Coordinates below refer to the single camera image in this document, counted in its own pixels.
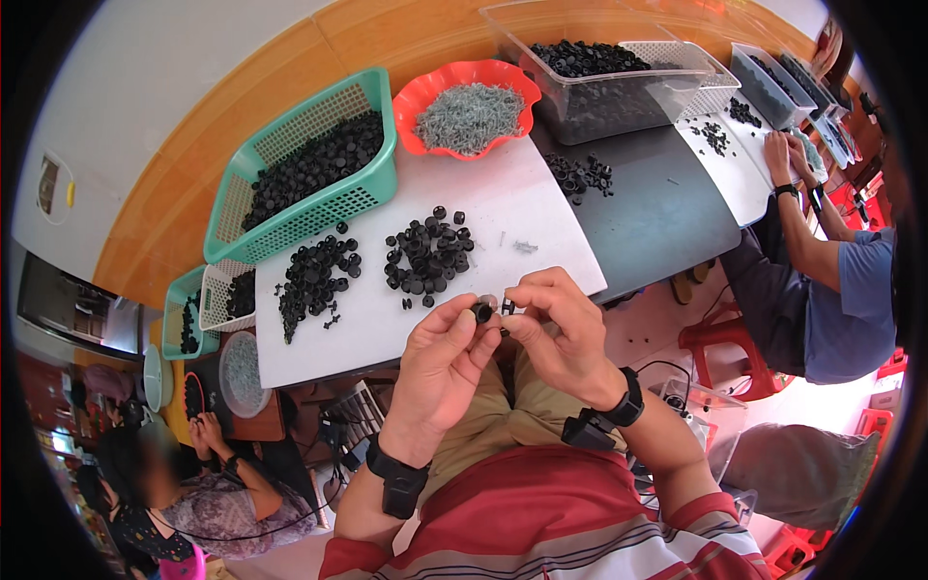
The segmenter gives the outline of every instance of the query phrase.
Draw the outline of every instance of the green plastic basket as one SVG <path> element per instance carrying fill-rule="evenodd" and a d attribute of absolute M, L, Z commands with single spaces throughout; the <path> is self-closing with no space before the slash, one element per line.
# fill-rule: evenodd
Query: green plastic basket
<path fill-rule="evenodd" d="M 167 360 L 187 360 L 219 350 L 219 330 L 200 330 L 197 323 L 200 315 L 196 312 L 196 308 L 200 308 L 199 304 L 196 304 L 196 308 L 190 309 L 190 314 L 193 315 L 190 331 L 200 344 L 200 349 L 189 354 L 180 350 L 180 335 L 184 329 L 184 306 L 187 304 L 187 298 L 196 296 L 200 290 L 205 269 L 205 265 L 199 266 L 168 286 L 167 296 L 164 297 L 164 319 L 161 322 L 161 356 Z"/>
<path fill-rule="evenodd" d="M 383 115 L 383 146 L 364 169 L 293 204 L 249 232 L 242 229 L 241 222 L 255 195 L 251 183 L 258 179 L 259 170 L 286 158 L 339 121 L 369 110 Z M 305 100 L 252 136 L 229 161 L 203 241 L 206 262 L 216 264 L 231 258 L 257 264 L 301 239 L 389 201 L 396 193 L 395 147 L 390 79 L 384 68 L 357 72 Z"/>

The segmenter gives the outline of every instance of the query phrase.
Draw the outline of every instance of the orange wall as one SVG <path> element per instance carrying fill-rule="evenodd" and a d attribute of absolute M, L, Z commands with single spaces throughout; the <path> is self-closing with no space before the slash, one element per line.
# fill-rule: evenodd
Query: orange wall
<path fill-rule="evenodd" d="M 809 59 L 815 45 L 785 20 L 738 0 L 625 0 L 728 65 L 732 41 Z M 352 72 L 385 67 L 393 93 L 453 60 L 492 57 L 477 13 L 488 0 L 339 0 L 282 32 L 231 71 L 148 163 L 100 253 L 94 284 L 163 308 L 168 285 L 203 264 L 222 172 L 249 136 Z"/>

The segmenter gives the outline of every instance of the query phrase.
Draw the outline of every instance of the man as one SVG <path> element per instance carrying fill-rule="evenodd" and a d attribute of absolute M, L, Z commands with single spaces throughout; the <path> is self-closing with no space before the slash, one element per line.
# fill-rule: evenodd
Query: man
<path fill-rule="evenodd" d="M 809 192 L 818 186 L 802 142 L 771 132 L 764 155 L 775 202 L 763 224 L 743 229 L 741 244 L 720 257 L 744 324 L 774 370 L 816 384 L 859 379 L 896 348 L 890 275 L 894 231 L 854 231 L 822 195 L 818 219 L 828 240 L 815 238 L 789 174 L 792 161 Z M 887 192 L 897 196 L 891 202 L 901 200 L 905 177 L 892 144 L 883 172 Z M 780 239 L 788 259 L 779 258 Z"/>
<path fill-rule="evenodd" d="M 564 408 L 615 418 L 639 393 L 634 374 L 606 358 L 602 315 L 567 273 L 535 272 L 506 297 L 524 314 L 478 327 L 477 298 L 463 294 L 413 329 L 319 577 L 769 578 L 695 436 L 653 394 L 640 393 L 643 410 L 623 415 L 618 431 L 653 472 L 660 522 L 640 504 L 621 454 L 561 442 Z M 541 326 L 548 319 L 559 327 L 553 337 Z M 491 363 L 500 326 L 523 349 L 514 409 Z M 537 403 L 546 399 L 555 405 Z M 420 492 L 421 524 L 394 557 Z"/>

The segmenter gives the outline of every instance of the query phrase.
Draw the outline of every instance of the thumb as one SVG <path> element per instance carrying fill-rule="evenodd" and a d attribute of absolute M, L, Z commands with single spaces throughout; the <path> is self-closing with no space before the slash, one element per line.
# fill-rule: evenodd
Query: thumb
<path fill-rule="evenodd" d="M 556 357 L 560 356 L 554 340 L 541 328 L 541 324 L 531 316 L 503 316 L 502 324 L 503 328 L 509 331 L 509 335 L 525 347 L 529 358 L 536 365 L 541 361 L 557 360 Z"/>
<path fill-rule="evenodd" d="M 476 331 L 477 319 L 470 308 L 465 308 L 448 332 L 422 352 L 422 360 L 438 368 L 447 367 L 470 346 Z"/>

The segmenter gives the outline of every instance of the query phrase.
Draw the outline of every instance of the blue shirt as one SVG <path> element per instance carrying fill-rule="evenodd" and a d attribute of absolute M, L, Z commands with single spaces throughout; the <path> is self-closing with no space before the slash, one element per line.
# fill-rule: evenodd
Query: blue shirt
<path fill-rule="evenodd" d="M 858 231 L 838 249 L 841 293 L 812 280 L 806 305 L 806 380 L 859 379 L 896 349 L 890 287 L 894 231 Z"/>

